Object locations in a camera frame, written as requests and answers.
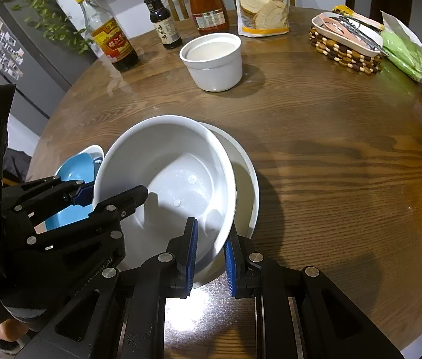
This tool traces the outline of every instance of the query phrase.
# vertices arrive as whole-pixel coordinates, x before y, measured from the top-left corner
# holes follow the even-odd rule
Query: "white ceramic pot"
[[[229,33],[204,35],[186,44],[179,56],[194,82],[208,92],[222,92],[243,76],[241,39]]]
[[[144,185],[148,199],[121,221],[127,270],[166,251],[184,232],[186,219],[199,223],[196,273],[221,251],[236,209],[236,183],[231,162],[217,137],[197,121],[157,116],[123,133],[101,164],[94,185],[98,202]]]

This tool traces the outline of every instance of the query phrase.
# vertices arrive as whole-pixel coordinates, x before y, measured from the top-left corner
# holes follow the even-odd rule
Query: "green plastic bag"
[[[389,59],[413,80],[422,82],[422,43],[399,19],[382,12],[384,31],[383,47]]]

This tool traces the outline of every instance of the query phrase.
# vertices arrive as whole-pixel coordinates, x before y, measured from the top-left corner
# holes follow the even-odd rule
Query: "large white mixing bowl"
[[[94,185],[98,202],[144,185],[146,203],[121,221],[127,270],[166,250],[196,217],[199,233],[196,273],[217,256],[228,237],[236,208],[236,183],[222,144],[197,121],[157,116],[123,133],[101,164]]]

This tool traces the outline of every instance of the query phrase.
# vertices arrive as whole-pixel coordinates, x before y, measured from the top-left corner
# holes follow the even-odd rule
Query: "bottle label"
[[[133,51],[131,43],[114,19],[108,20],[100,28],[91,32],[91,36],[111,63],[120,61]]]
[[[179,39],[179,34],[174,27],[174,19],[172,16],[159,23],[153,23],[153,25],[161,38],[162,44],[170,44]]]
[[[226,22],[222,9],[203,13],[193,13],[193,17],[196,20],[198,28],[217,27]]]

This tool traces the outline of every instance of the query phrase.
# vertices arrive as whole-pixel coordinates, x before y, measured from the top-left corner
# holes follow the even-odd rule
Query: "bottle on shelf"
[[[170,50],[181,46],[183,41],[176,31],[174,19],[169,9],[165,8],[161,0],[143,0],[148,6],[151,19],[156,32],[161,38],[164,48]]]
[[[229,19],[222,0],[189,0],[193,21],[200,35],[229,32]]]
[[[139,62],[136,51],[116,23],[113,14],[94,0],[75,0],[83,11],[86,29],[119,72]]]

